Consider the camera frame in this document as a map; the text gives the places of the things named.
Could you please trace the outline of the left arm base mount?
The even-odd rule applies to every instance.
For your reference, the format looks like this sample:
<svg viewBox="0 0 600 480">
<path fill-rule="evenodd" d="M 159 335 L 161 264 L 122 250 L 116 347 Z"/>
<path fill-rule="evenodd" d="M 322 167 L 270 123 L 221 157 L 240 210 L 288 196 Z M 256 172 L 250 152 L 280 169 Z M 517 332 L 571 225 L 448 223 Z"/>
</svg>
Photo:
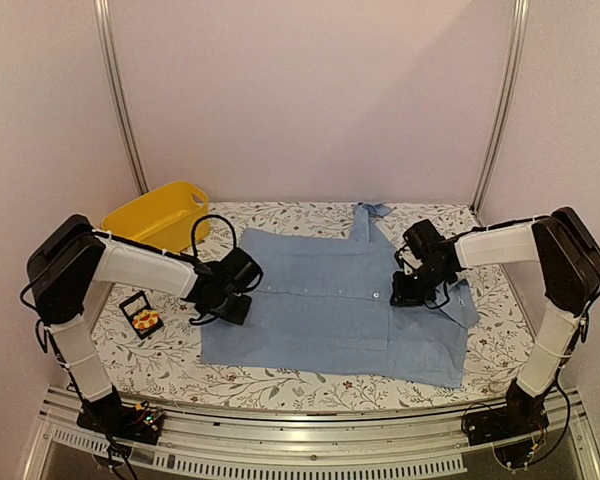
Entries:
<svg viewBox="0 0 600 480">
<path fill-rule="evenodd" d="M 164 412 L 147 402 L 127 406 L 116 399 L 86 402 L 77 425 L 114 438 L 156 445 L 162 433 Z"/>
</svg>

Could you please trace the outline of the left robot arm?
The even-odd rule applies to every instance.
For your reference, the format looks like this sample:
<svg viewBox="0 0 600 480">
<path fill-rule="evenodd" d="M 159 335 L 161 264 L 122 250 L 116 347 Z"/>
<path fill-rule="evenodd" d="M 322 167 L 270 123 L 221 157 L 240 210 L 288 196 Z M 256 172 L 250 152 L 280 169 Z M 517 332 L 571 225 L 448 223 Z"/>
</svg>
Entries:
<svg viewBox="0 0 600 480">
<path fill-rule="evenodd" d="M 252 292 L 264 272 L 238 245 L 219 261 L 203 262 L 196 251 L 174 253 L 94 228 L 70 216 L 30 256 L 29 282 L 21 290 L 51 342 L 91 419 L 108 434 L 128 426 L 128 412 L 102 365 L 83 319 L 94 282 L 117 283 L 175 296 L 193 305 L 192 325 L 216 320 L 244 323 Z"/>
</svg>

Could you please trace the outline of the yellow orange flower brooch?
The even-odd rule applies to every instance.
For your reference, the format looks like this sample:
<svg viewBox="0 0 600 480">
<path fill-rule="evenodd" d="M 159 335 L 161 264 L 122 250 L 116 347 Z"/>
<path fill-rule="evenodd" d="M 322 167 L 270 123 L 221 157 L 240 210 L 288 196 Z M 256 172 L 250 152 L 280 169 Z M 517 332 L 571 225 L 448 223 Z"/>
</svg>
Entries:
<svg viewBox="0 0 600 480">
<path fill-rule="evenodd" d="M 159 321 L 159 314 L 156 311 L 146 309 L 134 316 L 132 325 L 138 331 L 146 331 L 157 325 Z"/>
</svg>

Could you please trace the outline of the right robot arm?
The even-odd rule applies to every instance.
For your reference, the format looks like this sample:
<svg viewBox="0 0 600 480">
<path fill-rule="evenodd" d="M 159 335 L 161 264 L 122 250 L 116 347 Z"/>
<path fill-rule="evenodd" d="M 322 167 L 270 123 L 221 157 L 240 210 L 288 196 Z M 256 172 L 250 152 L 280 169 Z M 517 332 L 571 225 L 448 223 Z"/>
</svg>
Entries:
<svg viewBox="0 0 600 480">
<path fill-rule="evenodd" d="M 600 297 L 600 247 L 570 207 L 549 215 L 475 227 L 450 238 L 422 220 L 403 235 L 419 261 L 392 279 L 394 307 L 435 305 L 437 292 L 459 272 L 491 264 L 536 262 L 541 268 L 547 305 L 526 364 L 511 382 L 497 427 L 517 436 L 532 424 L 559 372 L 577 343 L 586 340 L 589 310 Z"/>
</svg>

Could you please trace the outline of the blue button-up shirt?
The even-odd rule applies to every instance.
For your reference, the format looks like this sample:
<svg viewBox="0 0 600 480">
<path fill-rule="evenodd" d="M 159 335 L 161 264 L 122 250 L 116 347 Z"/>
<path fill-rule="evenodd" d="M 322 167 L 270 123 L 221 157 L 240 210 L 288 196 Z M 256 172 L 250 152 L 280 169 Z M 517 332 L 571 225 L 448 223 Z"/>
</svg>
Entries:
<svg viewBox="0 0 600 480">
<path fill-rule="evenodd" d="M 264 278 L 243 325 L 202 327 L 202 362 L 459 388 L 468 330 L 479 319 L 469 285 L 439 287 L 424 306 L 391 306 L 394 247 L 374 222 L 391 210 L 355 206 L 345 239 L 246 229 L 239 245 Z"/>
</svg>

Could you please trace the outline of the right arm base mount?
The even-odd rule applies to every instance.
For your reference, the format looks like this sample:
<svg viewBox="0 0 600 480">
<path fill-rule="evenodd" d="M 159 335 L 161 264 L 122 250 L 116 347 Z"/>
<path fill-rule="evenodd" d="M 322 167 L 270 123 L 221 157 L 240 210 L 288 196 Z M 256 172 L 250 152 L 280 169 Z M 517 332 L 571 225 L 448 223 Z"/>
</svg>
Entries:
<svg viewBox="0 0 600 480">
<path fill-rule="evenodd" d="M 471 404 L 461 418 L 461 430 L 470 446 L 490 444 L 498 463 L 506 469 L 528 467 L 545 443 L 549 421 L 540 410 L 529 419 L 516 420 L 506 407 Z"/>
</svg>

